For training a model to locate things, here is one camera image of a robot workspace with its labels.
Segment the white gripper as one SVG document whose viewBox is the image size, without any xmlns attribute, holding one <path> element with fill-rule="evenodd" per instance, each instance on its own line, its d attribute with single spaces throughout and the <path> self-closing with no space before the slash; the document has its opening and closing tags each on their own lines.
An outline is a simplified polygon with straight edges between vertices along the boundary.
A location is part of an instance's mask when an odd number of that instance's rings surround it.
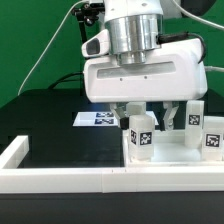
<svg viewBox="0 0 224 224">
<path fill-rule="evenodd" d="M 86 95 L 92 102 L 111 103 L 110 110 L 122 130 L 129 117 L 118 102 L 164 102 L 163 125 L 174 129 L 178 101 L 195 100 L 208 90 L 203 63 L 203 40 L 164 43 L 146 53 L 143 64 L 120 65 L 114 55 L 92 58 L 84 65 Z"/>
</svg>

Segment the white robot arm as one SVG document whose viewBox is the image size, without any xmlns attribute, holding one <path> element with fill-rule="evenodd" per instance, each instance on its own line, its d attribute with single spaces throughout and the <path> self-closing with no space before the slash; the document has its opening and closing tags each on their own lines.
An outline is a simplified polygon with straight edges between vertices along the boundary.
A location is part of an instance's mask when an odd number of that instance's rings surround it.
<svg viewBox="0 0 224 224">
<path fill-rule="evenodd" d="M 86 95 L 92 102 L 162 102 L 163 127 L 173 127 L 180 101 L 207 92 L 201 36 L 165 34 L 165 19 L 200 21 L 216 0 L 95 0 L 104 28 L 82 45 Z"/>
</svg>

